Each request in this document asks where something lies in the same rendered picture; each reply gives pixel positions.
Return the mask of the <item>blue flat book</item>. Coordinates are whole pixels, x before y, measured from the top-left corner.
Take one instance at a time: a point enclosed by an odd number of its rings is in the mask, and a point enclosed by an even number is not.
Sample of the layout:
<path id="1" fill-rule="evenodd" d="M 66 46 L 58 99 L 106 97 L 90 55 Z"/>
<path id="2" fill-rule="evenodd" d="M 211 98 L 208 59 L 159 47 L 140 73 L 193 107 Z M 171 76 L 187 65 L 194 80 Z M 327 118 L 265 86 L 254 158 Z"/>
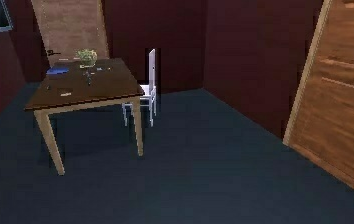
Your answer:
<path id="1" fill-rule="evenodd" d="M 69 68 L 67 67 L 52 67 L 47 70 L 46 75 L 59 75 L 59 74 L 64 74 L 69 71 Z"/>

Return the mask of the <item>brown wooden room door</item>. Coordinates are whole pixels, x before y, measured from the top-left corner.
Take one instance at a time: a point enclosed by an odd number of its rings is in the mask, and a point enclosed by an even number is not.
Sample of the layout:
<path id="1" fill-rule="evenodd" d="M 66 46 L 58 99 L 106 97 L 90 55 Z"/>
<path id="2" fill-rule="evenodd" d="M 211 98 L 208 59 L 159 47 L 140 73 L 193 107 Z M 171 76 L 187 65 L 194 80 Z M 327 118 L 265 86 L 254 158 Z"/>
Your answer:
<path id="1" fill-rule="evenodd" d="M 102 0 L 31 0 L 47 56 L 57 62 L 77 60 L 76 52 L 92 49 L 99 59 L 109 57 Z"/>

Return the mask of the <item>dark wooden table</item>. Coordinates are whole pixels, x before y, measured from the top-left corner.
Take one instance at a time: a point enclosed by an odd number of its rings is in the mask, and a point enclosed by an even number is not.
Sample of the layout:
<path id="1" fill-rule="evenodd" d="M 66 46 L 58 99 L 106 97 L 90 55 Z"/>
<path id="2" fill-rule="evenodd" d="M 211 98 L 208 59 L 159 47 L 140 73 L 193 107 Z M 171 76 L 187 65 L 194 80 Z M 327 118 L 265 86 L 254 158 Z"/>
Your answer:
<path id="1" fill-rule="evenodd" d="M 144 154 L 140 97 L 144 91 L 121 58 L 98 60 L 94 67 L 81 69 L 79 62 L 64 63 L 69 71 L 47 75 L 25 105 L 32 111 L 59 175 L 65 174 L 63 162 L 50 123 L 51 114 L 131 103 L 137 153 Z M 94 73 L 90 86 L 84 72 Z M 62 93 L 72 93 L 62 97 Z"/>

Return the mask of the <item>white chair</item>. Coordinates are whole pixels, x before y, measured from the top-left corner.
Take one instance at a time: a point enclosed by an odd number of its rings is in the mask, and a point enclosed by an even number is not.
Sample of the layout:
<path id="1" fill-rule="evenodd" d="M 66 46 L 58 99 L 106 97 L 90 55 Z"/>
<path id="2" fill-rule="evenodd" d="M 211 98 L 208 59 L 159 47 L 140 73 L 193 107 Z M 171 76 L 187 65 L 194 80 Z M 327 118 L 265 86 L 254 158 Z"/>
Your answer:
<path id="1" fill-rule="evenodd" d="M 157 86 L 156 86 L 156 50 L 152 49 L 148 53 L 148 76 L 147 84 L 141 85 L 144 95 L 140 98 L 141 101 L 146 101 L 144 107 L 149 109 L 150 126 L 154 125 L 153 117 L 157 115 Z"/>

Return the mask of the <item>green potted house plant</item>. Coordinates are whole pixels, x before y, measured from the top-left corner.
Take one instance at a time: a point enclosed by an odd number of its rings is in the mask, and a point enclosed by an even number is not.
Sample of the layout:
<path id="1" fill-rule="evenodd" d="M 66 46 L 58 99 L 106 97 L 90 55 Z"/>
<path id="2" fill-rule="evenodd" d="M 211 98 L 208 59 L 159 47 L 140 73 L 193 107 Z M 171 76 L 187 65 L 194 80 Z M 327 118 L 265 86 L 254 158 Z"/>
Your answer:
<path id="1" fill-rule="evenodd" d="M 84 67 L 93 67 L 98 57 L 97 52 L 92 49 L 78 50 L 76 56 L 80 59 Z"/>

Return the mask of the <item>small dark utensil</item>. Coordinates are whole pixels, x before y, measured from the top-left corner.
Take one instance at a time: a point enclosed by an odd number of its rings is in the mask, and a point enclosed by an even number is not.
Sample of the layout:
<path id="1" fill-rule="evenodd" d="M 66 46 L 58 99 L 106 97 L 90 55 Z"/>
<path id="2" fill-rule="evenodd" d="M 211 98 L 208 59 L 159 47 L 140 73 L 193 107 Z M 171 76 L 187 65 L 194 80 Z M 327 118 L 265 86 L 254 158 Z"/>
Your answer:
<path id="1" fill-rule="evenodd" d="M 91 83 L 92 83 L 93 74 L 94 74 L 94 73 L 89 72 L 89 71 L 86 71 L 86 72 L 84 72 L 84 74 L 83 74 L 83 75 L 86 77 L 86 83 L 87 83 L 88 86 L 90 86 Z"/>

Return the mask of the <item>large brown wooden cupboard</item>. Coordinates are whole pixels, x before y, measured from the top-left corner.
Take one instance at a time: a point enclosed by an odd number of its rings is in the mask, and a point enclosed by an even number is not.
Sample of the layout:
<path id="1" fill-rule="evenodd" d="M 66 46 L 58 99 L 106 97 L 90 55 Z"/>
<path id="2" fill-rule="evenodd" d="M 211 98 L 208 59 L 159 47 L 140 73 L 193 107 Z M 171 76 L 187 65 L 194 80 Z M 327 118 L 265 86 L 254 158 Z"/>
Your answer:
<path id="1" fill-rule="evenodd" d="M 283 143 L 354 189 L 354 0 L 323 0 Z"/>

